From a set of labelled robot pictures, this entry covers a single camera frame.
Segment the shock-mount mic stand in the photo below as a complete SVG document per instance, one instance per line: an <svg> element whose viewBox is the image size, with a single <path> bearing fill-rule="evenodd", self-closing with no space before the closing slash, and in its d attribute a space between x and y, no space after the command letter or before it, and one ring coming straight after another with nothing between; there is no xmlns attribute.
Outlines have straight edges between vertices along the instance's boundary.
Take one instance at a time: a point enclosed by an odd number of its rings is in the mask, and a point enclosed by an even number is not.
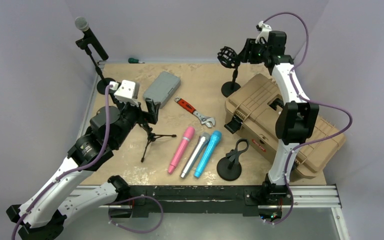
<svg viewBox="0 0 384 240"><path fill-rule="evenodd" d="M223 67L227 69L234 69L232 80L225 82L221 87L221 93L224 97L227 98L241 87L240 84L236 82L239 73L238 68L241 64L241 61L236 51L228 46L224 46L220 49L220 51L217 53L217 59Z"/></svg>

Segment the blue microphone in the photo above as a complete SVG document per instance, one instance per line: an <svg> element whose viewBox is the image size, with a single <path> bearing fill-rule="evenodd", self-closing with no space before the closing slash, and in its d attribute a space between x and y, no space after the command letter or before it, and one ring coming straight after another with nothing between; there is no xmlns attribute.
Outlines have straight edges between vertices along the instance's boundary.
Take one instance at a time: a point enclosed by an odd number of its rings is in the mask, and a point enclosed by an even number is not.
<svg viewBox="0 0 384 240"><path fill-rule="evenodd" d="M220 142L222 138L222 133L218 130L215 130L212 135L210 136L208 145L204 151L204 154L202 155L199 164L194 172L194 177L199 178L202 173L204 172L215 148L217 147L218 143Z"/></svg>

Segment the black handheld microphone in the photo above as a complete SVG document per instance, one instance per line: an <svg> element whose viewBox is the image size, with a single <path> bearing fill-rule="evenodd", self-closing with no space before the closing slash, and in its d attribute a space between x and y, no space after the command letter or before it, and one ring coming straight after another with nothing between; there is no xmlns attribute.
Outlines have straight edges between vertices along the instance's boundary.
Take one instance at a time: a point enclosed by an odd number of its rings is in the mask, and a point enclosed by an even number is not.
<svg viewBox="0 0 384 240"><path fill-rule="evenodd" d="M98 55L102 58L103 61L106 61L109 58L109 55L104 50L103 46L90 29L89 23L85 17L79 16L75 18L75 26L78 30L83 33L83 38L76 40L76 45L84 50L87 45L92 45Z"/></svg>

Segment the round-base mic stand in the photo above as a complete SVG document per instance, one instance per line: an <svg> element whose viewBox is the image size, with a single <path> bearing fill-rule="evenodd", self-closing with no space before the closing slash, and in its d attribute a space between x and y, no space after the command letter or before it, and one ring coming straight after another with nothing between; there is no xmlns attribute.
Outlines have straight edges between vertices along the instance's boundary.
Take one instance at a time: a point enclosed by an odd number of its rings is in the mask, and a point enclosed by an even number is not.
<svg viewBox="0 0 384 240"><path fill-rule="evenodd" d="M239 144L246 143L246 147L239 150ZM231 149L225 154L225 157L221 158L217 163L217 174L225 181L235 181L242 173L242 166L239 162L240 155L246 152L250 144L246 138L241 138L236 142L235 148Z"/></svg>
<svg viewBox="0 0 384 240"><path fill-rule="evenodd" d="M107 78L104 77L103 72L102 72L101 68L99 67L98 62L95 61L95 59L93 57L93 54L89 48L89 45L91 45L91 44L88 44L85 47L85 49L81 49L81 48L80 49L84 50L86 52L86 54L89 56L89 58L91 59L93 65L94 65L95 71L100 78L100 80L96 84L96 90L98 91L99 94L104 95L105 94L105 88L110 83L111 80L108 77Z"/></svg>

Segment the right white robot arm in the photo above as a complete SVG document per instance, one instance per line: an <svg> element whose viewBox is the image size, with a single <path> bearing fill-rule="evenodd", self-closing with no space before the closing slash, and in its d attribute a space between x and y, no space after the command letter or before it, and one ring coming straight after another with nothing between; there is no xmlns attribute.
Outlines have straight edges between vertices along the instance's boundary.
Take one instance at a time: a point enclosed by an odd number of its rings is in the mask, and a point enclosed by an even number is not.
<svg viewBox="0 0 384 240"><path fill-rule="evenodd" d="M261 64L279 87L283 107L275 123L278 147L260 196L268 204L289 194L290 172L303 144L312 136L319 106L305 100L299 83L295 83L294 60L285 54L287 35L283 31L261 29L259 35L247 39L239 54L243 63Z"/></svg>

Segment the pink microphone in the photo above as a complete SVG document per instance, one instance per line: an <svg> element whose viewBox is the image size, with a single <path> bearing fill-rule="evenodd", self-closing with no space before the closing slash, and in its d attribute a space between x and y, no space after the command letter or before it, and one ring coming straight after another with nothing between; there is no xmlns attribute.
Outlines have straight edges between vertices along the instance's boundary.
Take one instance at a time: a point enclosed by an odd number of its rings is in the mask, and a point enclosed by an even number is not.
<svg viewBox="0 0 384 240"><path fill-rule="evenodd" d="M171 175L174 170L176 169L176 167L178 166L189 142L191 141L191 139L193 138L195 134L195 128L192 127L192 126L189 126L186 128L185 132L183 133L182 135L182 138L180 140L180 143L170 161L170 164L168 166L168 170L167 172Z"/></svg>

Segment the black tripod shock-mount stand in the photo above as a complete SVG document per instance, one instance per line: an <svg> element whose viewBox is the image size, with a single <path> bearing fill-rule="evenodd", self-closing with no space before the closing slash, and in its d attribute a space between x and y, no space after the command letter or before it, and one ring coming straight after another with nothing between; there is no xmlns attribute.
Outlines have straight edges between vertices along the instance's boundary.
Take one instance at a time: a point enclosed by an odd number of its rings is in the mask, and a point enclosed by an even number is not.
<svg viewBox="0 0 384 240"><path fill-rule="evenodd" d="M145 148L144 148L144 152L143 152L143 155L141 157L141 162L143 163L144 160L145 160L145 155L146 155L146 152L147 152L147 149L148 149L148 146L152 143L152 142L155 142L157 139L159 138L163 138L163 137L169 137L169 138L176 138L177 135L176 134L156 134L156 133L153 133L153 128L149 126L148 123L140 123L138 124L143 130L145 130L145 132L147 133L147 143L145 145Z"/></svg>

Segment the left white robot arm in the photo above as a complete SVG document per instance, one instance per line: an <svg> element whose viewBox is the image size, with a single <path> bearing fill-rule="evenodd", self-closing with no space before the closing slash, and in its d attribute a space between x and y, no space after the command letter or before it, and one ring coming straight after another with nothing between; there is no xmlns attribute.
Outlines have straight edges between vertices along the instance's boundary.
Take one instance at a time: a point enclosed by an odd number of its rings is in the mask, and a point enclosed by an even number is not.
<svg viewBox="0 0 384 240"><path fill-rule="evenodd" d="M91 118L84 135L77 139L54 175L29 200L11 205L6 214L15 223L12 236L23 240L54 240L73 221L102 205L139 203L144 194L135 191L118 175L77 197L70 194L78 185L114 156L134 126L151 132L156 124L159 102L117 101L106 104Z"/></svg>

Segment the silver microphone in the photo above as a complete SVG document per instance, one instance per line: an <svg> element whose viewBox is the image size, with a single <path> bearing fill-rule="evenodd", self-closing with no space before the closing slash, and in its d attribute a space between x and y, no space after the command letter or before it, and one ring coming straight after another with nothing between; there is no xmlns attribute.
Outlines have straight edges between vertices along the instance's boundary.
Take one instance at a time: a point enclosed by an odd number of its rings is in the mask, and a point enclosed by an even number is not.
<svg viewBox="0 0 384 240"><path fill-rule="evenodd" d="M190 154L186 164L184 165L184 167L180 173L180 177L182 179L184 179L189 174L189 172L191 171L192 167L194 166L197 158L199 157L199 155L201 154L201 152L205 148L205 146L208 144L209 140L210 140L210 134L207 132L203 132L199 136L198 141L197 141L192 153Z"/></svg>

